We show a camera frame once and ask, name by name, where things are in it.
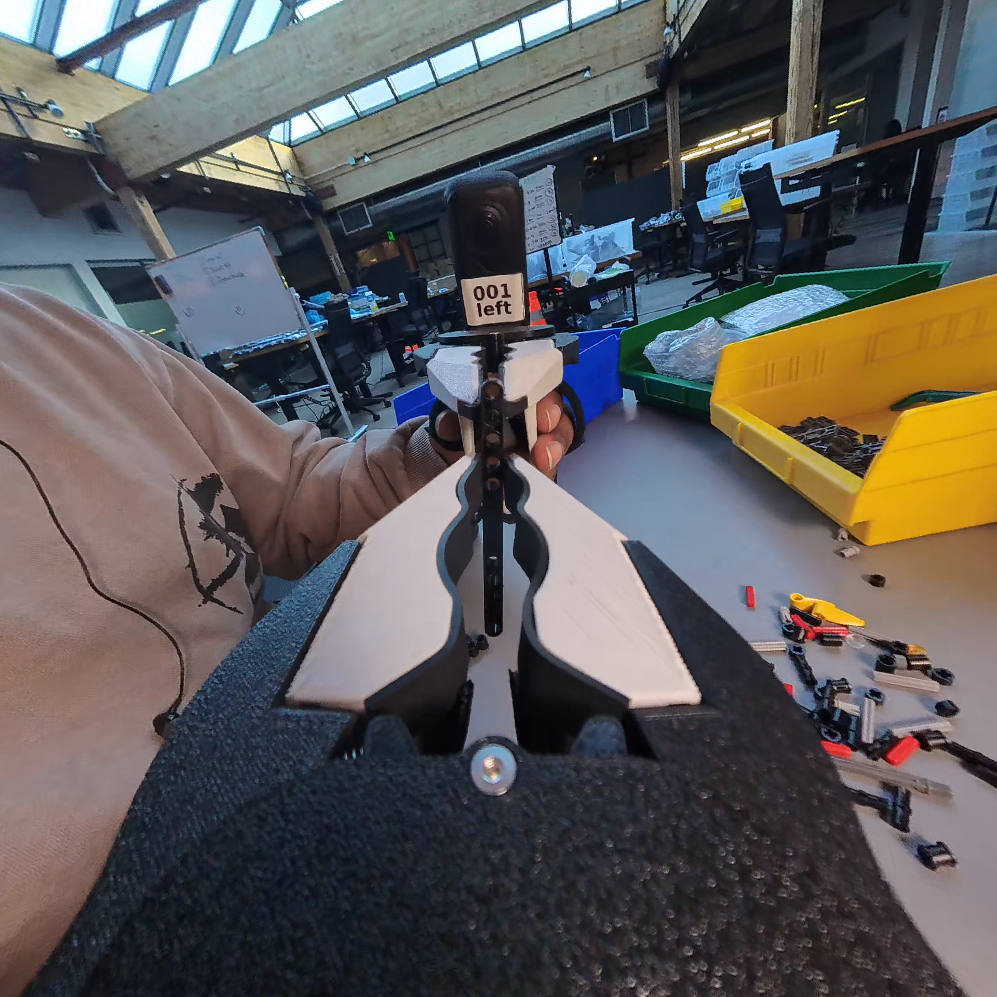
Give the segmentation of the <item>bubble wrap bundle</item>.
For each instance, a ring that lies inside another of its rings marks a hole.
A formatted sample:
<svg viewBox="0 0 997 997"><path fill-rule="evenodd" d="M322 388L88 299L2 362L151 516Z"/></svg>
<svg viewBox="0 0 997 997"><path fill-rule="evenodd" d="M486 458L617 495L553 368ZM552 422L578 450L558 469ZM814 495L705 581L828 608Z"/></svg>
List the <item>bubble wrap bundle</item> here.
<svg viewBox="0 0 997 997"><path fill-rule="evenodd" d="M832 287L806 284L768 294L720 318L706 317L686 329L663 331L644 347L643 356L659 376L713 383L721 352L729 344L851 302Z"/></svg>

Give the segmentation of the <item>heap of black beams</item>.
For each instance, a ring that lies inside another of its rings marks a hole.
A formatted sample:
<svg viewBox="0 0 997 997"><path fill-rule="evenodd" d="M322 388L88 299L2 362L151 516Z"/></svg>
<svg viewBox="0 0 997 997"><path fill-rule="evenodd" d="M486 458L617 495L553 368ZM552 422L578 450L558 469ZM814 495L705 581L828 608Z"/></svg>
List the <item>heap of black beams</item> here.
<svg viewBox="0 0 997 997"><path fill-rule="evenodd" d="M865 478L887 437L861 433L826 416L805 417L779 430L858 478Z"/></svg>

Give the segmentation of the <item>pile of small block pieces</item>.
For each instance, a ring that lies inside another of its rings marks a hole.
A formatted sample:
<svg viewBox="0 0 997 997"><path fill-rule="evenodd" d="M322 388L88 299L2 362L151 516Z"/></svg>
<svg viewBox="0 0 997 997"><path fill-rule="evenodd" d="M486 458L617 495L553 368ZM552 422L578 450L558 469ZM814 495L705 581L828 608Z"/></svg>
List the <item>pile of small block pieces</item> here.
<svg viewBox="0 0 997 997"><path fill-rule="evenodd" d="M779 637L751 647L780 674L850 804L928 870L995 886L995 643L982 661L870 626L791 592Z"/></svg>

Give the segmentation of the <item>beige hoodie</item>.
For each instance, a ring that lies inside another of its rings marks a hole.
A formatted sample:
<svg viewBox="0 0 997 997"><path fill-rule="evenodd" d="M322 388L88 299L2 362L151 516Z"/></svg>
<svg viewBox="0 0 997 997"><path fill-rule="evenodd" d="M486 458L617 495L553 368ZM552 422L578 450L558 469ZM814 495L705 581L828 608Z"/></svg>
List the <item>beige hoodie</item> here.
<svg viewBox="0 0 997 997"><path fill-rule="evenodd" d="M2 285L1 367L1 438L98 584L180 642L182 710L262 612L254 537L293 455L336 439L31 288ZM1 485L1 987L20 995L106 864L179 670L166 638L91 591L4 450Z"/></svg>

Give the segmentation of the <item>yellow plastic parts bin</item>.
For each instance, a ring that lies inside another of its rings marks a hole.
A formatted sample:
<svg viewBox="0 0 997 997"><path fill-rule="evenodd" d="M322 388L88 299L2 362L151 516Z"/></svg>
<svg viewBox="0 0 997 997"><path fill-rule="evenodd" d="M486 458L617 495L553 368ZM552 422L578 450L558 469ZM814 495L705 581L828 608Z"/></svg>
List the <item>yellow plastic parts bin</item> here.
<svg viewBox="0 0 997 997"><path fill-rule="evenodd" d="M860 542L995 522L996 277L727 346L711 422ZM975 397L894 413L928 389ZM887 442L865 478L783 434L826 416Z"/></svg>

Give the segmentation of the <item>grey desk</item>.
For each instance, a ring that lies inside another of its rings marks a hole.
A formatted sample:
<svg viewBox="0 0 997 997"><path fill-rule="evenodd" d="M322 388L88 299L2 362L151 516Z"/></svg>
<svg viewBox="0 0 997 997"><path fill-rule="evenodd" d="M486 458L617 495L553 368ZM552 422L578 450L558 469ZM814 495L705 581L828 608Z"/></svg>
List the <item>grey desk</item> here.
<svg viewBox="0 0 997 997"><path fill-rule="evenodd" d="M995 995L995 886L928 870L846 798L802 711L744 641L793 584L872 624L982 661L995 643L995 527L868 549L847 565L827 518L715 431L619 404L567 461L567 491L669 567L666 619L705 654L722 716L654 721L666 759L592 761L580 787L540 775L526 831L489 831L526 907L467 900L475 968L449 995ZM880 573L887 585L870 586Z"/></svg>

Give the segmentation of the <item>wooden background table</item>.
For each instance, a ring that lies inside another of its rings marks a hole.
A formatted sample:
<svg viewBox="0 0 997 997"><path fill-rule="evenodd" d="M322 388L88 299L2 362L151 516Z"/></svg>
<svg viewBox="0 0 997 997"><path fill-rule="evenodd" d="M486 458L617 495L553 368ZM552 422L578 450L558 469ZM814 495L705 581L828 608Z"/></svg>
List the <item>wooden background table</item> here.
<svg viewBox="0 0 997 997"><path fill-rule="evenodd" d="M781 193L789 193L799 187L809 188L829 181L837 169L855 164L859 160L866 161L884 154L913 151L914 169L897 262L914 264L919 260L923 244L941 144L956 141L971 131L989 124L995 118L996 106L991 106L946 122L905 131L899 136L868 143L846 153L837 153L806 167L787 169L774 174L774 181L779 185Z"/></svg>

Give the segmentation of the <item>blue plastic parts bin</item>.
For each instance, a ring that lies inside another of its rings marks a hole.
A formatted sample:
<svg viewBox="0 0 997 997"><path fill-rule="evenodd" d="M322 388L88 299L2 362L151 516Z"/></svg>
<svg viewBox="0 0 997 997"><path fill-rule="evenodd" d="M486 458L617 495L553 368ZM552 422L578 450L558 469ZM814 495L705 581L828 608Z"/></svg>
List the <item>blue plastic parts bin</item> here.
<svg viewBox="0 0 997 997"><path fill-rule="evenodd" d="M624 327L576 333L578 360L565 368L565 381L580 396L588 421L600 416L622 399L619 380L619 349ZM414 417L430 415L436 398L428 383L404 391L392 402L395 418L402 424Z"/></svg>

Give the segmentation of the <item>black office chair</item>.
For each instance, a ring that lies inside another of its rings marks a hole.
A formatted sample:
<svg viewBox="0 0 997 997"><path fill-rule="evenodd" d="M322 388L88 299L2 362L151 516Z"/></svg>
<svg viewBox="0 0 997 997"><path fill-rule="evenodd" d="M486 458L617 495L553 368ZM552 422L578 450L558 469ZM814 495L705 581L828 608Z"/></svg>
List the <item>black office chair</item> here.
<svg viewBox="0 0 997 997"><path fill-rule="evenodd" d="M770 282L780 275L824 270L827 255L854 245L852 233L789 237L789 216L777 191L770 164L743 169L741 192L750 218L743 261L743 282Z"/></svg>
<svg viewBox="0 0 997 997"><path fill-rule="evenodd" d="M686 226L690 271L706 274L695 284L705 284L705 288L692 295L684 307L698 304L711 292L724 294L738 289L741 284L741 264L746 251L746 235L739 224L711 225L702 217L698 202L688 196L682 202L683 220Z"/></svg>
<svg viewBox="0 0 997 997"><path fill-rule="evenodd" d="M351 415L364 414L373 422L380 421L379 412L371 406L391 408L391 395L375 394L369 386L370 364L355 342L347 301L329 300L323 304L322 313L326 327L321 348L346 409Z"/></svg>

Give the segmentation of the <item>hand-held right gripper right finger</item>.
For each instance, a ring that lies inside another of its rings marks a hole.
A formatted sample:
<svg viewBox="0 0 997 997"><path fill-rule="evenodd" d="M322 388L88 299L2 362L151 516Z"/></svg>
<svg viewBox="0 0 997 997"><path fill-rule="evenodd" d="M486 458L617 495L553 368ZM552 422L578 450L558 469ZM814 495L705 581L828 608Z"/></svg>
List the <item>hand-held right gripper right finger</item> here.
<svg viewBox="0 0 997 997"><path fill-rule="evenodd" d="M536 543L538 649L624 709L699 706L702 695L626 547L627 537L522 457L519 524Z"/></svg>

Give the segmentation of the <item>person's left forearm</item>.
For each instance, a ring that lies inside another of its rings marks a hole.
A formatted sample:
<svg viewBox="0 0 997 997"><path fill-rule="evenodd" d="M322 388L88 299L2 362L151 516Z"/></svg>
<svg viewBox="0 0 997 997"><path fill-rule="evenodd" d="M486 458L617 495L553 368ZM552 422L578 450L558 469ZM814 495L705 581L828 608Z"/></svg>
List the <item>person's left forearm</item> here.
<svg viewBox="0 0 997 997"><path fill-rule="evenodd" d="M416 420L356 442L308 442L293 455L286 492L255 535L267 574L297 580L452 466L459 454Z"/></svg>

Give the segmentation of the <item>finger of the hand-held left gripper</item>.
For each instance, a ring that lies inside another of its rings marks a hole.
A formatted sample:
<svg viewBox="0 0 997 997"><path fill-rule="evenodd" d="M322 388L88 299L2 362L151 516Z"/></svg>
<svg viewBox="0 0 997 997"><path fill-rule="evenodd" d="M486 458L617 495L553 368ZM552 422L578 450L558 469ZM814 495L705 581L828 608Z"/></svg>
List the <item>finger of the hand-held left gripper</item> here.
<svg viewBox="0 0 997 997"><path fill-rule="evenodd" d="M461 450L464 455L480 455L483 450L483 416L481 391L484 381L479 347L442 347L427 366L430 392L435 398L430 411L430 437L448 452ZM443 412L454 413L460 438L449 440L438 433Z"/></svg>
<svg viewBox="0 0 997 997"><path fill-rule="evenodd" d="M563 359L553 341L519 341L509 345L501 364L505 418L528 453L538 437L537 405L563 379Z"/></svg>

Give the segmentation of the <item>rolling whiteboard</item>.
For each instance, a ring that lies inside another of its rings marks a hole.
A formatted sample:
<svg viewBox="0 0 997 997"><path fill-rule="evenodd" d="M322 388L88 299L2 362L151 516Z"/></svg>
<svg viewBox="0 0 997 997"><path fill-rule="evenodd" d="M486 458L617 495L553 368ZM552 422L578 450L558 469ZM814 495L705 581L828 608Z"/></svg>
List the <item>rolling whiteboard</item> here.
<svg viewBox="0 0 997 997"><path fill-rule="evenodd" d="M149 264L146 273L177 320L193 358L302 333L350 434L354 425L296 292L284 279L260 227Z"/></svg>

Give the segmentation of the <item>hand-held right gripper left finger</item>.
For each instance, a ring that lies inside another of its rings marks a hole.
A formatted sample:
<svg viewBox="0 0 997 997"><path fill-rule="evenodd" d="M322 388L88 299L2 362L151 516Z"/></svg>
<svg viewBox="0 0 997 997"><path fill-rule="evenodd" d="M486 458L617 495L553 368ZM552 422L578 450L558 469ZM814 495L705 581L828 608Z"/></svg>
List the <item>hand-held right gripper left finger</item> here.
<svg viewBox="0 0 997 997"><path fill-rule="evenodd" d="M296 707L450 711L467 680L455 582L441 560L468 457L362 536L287 690Z"/></svg>

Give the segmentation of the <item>thin black perforated beam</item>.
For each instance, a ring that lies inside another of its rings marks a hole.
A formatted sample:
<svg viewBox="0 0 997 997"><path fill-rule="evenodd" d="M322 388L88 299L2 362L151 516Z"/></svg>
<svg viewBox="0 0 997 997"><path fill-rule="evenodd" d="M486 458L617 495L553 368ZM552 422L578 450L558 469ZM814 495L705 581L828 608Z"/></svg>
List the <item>thin black perforated beam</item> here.
<svg viewBox="0 0 997 997"><path fill-rule="evenodd" d="M504 628L505 561L505 338L489 334L480 352L480 527L484 631L498 637Z"/></svg>

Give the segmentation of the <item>white flip chart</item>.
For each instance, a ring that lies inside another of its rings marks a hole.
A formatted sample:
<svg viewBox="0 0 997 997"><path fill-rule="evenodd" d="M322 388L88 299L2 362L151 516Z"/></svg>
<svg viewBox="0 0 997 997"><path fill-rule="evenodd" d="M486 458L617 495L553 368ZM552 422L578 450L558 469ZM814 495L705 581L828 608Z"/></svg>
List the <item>white flip chart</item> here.
<svg viewBox="0 0 997 997"><path fill-rule="evenodd" d="M555 166L547 165L519 180L526 223L527 254L562 243L557 207Z"/></svg>

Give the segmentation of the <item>green plastic parts bin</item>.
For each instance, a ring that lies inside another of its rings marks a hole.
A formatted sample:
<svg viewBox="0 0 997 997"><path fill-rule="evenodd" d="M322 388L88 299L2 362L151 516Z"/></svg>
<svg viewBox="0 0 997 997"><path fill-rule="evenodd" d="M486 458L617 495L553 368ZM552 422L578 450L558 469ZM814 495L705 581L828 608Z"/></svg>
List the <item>green plastic parts bin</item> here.
<svg viewBox="0 0 997 997"><path fill-rule="evenodd" d="M936 290L950 267L950 260L936 260L782 274L767 283L752 283L688 305L623 331L619 348L620 382L635 394L639 403L706 419L710 413L713 375L689 379L657 373L645 349L659 336L681 336L707 319L724 323L730 315L745 308L761 309L765 316L763 321L754 322L753 335L801 326ZM814 308L807 315L790 318L789 307L776 300L779 295L815 286L829 288L829 294L824 295L828 305Z"/></svg>

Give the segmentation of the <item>green angled beam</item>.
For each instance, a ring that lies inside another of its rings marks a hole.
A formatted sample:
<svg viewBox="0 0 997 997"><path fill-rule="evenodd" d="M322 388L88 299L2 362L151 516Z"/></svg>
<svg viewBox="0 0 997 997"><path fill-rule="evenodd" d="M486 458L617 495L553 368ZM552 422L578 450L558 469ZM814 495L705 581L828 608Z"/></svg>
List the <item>green angled beam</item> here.
<svg viewBox="0 0 997 997"><path fill-rule="evenodd" d="M976 391L954 391L928 389L914 392L890 405L890 411L894 413L905 412L917 407L925 407L935 404L943 404L949 401L962 400L975 397L980 392Z"/></svg>

